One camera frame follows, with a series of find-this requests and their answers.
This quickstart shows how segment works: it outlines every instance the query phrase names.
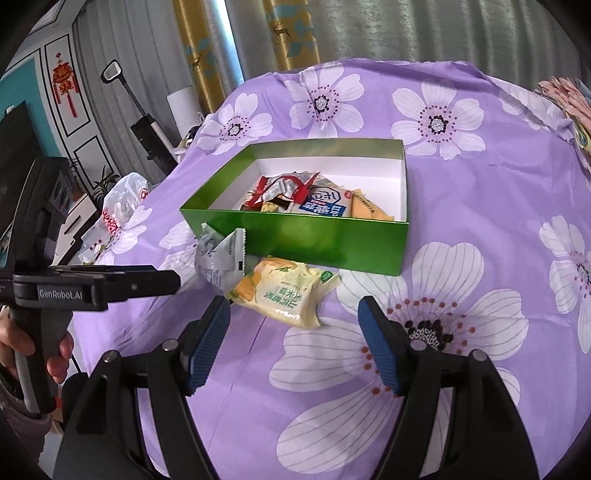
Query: white flower print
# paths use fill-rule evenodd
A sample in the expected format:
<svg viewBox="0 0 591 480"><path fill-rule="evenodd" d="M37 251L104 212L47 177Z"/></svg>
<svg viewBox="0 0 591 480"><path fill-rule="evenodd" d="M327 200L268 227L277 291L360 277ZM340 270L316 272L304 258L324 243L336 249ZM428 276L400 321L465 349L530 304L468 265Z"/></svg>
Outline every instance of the white flower print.
<svg viewBox="0 0 591 480"><path fill-rule="evenodd" d="M513 83L489 77L499 88L499 101L503 110L521 117L532 129L548 130L557 128L557 122L564 120L564 113L552 101Z"/></svg>
<svg viewBox="0 0 591 480"><path fill-rule="evenodd" d="M140 225L140 223L147 220L151 213L151 208L146 209L142 205L137 207L129 221L118 228L111 237L95 265L114 265L115 255L124 254L135 247L138 237L147 229L145 225Z"/></svg>
<svg viewBox="0 0 591 480"><path fill-rule="evenodd" d="M409 337L462 355L479 348L497 361L519 350L529 323L521 313L521 296L514 290L494 290L470 309L462 306L483 271L483 258L473 245L433 242L414 258L411 294L402 277L341 271L337 296L346 310L356 314L360 299L372 295L391 320L402 323ZM363 387L307 410L283 431L278 459L287 469L301 473L325 472L354 460L401 405L381 383L359 326L336 319L320 321L322 327L317 330L292 328L286 333L285 355L269 374L271 384L309 392L356 379ZM505 368L498 371L517 404L519 381ZM422 475L439 468L451 402L452 391L443 390Z"/></svg>
<svg viewBox="0 0 591 480"><path fill-rule="evenodd" d="M550 287L560 313L572 312L580 300L577 331L584 353L591 349L591 252L579 229L564 217L552 217L540 228L540 240L557 260L550 265Z"/></svg>
<svg viewBox="0 0 591 480"><path fill-rule="evenodd" d="M160 241L160 246L166 249L184 247L179 252L167 255L158 270L174 270L181 278L181 287L178 293L187 290L193 285L197 277L195 269L197 237L195 233L189 224L183 220L169 230Z"/></svg>
<svg viewBox="0 0 591 480"><path fill-rule="evenodd" d="M354 73L337 80L345 69L339 61L300 72L300 81L286 80L285 86L295 104L290 109L291 126L297 130L313 122L308 138L338 137L337 127L358 132L363 127L361 113L351 104L365 89Z"/></svg>
<svg viewBox="0 0 591 480"><path fill-rule="evenodd" d="M256 94L241 93L234 106L227 103L219 109L217 121L213 117L206 120L199 131L201 136L197 139L197 146L203 150L213 150L214 155L219 155L236 144L244 147L266 137L273 131L272 117L268 113L259 113L251 118L257 107Z"/></svg>
<svg viewBox="0 0 591 480"><path fill-rule="evenodd" d="M453 106L456 96L453 83L447 79L426 79L421 84L423 99L408 88L399 88L392 94L394 104L404 116L392 126L392 136L404 145L420 143L407 148L409 155L439 154L451 160L462 150L484 151L484 140L469 130L476 130L484 118L480 103L474 98L463 98Z"/></svg>

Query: red wrapper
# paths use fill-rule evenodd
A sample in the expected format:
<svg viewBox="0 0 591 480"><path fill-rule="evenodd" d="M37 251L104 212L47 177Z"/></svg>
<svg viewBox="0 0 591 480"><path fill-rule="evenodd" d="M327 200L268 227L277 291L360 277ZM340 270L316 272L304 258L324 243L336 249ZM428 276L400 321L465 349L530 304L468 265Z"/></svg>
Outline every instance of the red wrapper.
<svg viewBox="0 0 591 480"><path fill-rule="evenodd" d="M318 176L318 172L286 173L278 177L261 177L254 194L246 202L249 207L257 207L277 197L293 203L303 203Z"/></svg>

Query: teal wall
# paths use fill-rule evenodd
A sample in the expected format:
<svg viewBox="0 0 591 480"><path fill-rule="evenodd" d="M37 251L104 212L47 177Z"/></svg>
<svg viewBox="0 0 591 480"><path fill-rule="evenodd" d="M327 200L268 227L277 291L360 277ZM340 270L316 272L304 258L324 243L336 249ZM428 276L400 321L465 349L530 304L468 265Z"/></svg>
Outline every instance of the teal wall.
<svg viewBox="0 0 591 480"><path fill-rule="evenodd" d="M31 59L0 80L0 118L4 116L7 107L26 102L43 153L48 157L61 157L47 122L41 95L45 95L45 93L39 92L35 60Z"/></svg>

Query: yellow snack package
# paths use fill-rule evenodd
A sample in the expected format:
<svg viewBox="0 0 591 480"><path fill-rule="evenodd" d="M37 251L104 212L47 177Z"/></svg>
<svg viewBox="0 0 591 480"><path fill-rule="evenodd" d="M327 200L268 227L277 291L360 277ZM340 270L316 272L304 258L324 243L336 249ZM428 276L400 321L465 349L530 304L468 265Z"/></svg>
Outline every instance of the yellow snack package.
<svg viewBox="0 0 591 480"><path fill-rule="evenodd" d="M365 198L359 189L353 191L353 199L351 201L351 217L365 218L367 220L388 220L389 222L394 221L394 217L386 215L386 213L380 207Z"/></svg>
<svg viewBox="0 0 591 480"><path fill-rule="evenodd" d="M273 202L264 202L261 206L262 212L279 212L279 205Z"/></svg>
<svg viewBox="0 0 591 480"><path fill-rule="evenodd" d="M288 325L318 328L318 302L340 281L339 275L300 262L267 257L227 297Z"/></svg>

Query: blue and white package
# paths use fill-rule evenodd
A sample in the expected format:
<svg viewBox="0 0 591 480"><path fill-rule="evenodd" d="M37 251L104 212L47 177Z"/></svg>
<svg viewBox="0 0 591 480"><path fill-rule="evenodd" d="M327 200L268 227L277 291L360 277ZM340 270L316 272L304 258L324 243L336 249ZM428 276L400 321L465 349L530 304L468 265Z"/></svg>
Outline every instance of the blue and white package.
<svg viewBox="0 0 591 480"><path fill-rule="evenodd" d="M328 217L350 217L351 198L350 190L342 189L329 182L322 185L315 184L310 189L306 200L300 205L292 203L287 212Z"/></svg>

